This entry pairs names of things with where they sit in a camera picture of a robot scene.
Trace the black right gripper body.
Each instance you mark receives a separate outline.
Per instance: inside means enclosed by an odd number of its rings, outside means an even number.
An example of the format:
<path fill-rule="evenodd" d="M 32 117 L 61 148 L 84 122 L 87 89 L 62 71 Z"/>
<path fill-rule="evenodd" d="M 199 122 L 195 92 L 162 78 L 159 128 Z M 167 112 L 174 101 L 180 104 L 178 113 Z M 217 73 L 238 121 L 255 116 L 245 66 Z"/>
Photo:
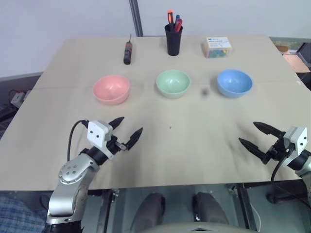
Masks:
<path fill-rule="evenodd" d="M 288 158 L 292 153 L 292 144 L 290 143 L 287 147 L 284 144 L 285 132 L 282 132 L 278 137 L 277 141 L 269 148 L 266 155 L 268 159 L 275 161 L 281 161 L 283 158 Z"/>

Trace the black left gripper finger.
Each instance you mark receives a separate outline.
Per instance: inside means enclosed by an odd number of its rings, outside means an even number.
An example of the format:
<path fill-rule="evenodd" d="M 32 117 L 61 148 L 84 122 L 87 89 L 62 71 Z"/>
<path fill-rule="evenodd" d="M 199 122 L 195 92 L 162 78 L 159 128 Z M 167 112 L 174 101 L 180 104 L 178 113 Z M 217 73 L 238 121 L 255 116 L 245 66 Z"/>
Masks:
<path fill-rule="evenodd" d="M 129 141 L 125 144 L 127 150 L 130 150 L 139 140 L 141 134 L 143 131 L 143 127 L 141 127 L 140 129 L 136 130 L 131 136 Z"/>
<path fill-rule="evenodd" d="M 120 124 L 121 122 L 124 120 L 124 117 L 121 116 L 121 117 L 118 117 L 114 120 L 112 120 L 111 122 L 109 122 L 108 124 L 112 127 L 112 129 L 116 129 Z"/>

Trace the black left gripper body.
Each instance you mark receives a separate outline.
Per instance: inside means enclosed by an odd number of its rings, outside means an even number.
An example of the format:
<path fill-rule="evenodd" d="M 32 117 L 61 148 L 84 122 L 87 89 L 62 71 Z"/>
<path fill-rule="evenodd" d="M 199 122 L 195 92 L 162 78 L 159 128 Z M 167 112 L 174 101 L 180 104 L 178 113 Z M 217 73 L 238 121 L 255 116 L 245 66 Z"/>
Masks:
<path fill-rule="evenodd" d="M 114 135 L 111 135 L 111 139 L 107 141 L 106 147 L 111 153 L 127 150 L 127 146 L 124 143 L 120 143 L 118 138 Z"/>

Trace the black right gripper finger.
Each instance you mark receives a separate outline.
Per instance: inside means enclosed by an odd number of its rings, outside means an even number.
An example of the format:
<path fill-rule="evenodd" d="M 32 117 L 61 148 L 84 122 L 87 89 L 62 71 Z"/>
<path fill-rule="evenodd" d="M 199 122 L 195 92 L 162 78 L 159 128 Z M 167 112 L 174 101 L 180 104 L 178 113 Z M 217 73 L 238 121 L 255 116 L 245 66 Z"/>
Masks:
<path fill-rule="evenodd" d="M 261 132 L 263 132 L 266 135 L 273 135 L 277 138 L 282 138 L 285 135 L 285 132 L 280 131 L 278 129 L 276 129 L 275 127 L 268 125 L 266 123 L 263 122 L 253 122 L 253 124 L 255 125 L 255 127 L 260 130 Z"/>
<path fill-rule="evenodd" d="M 250 153 L 258 157 L 263 164 L 267 164 L 269 162 L 267 154 L 262 152 L 255 144 L 242 138 L 239 138 L 239 141 Z"/>

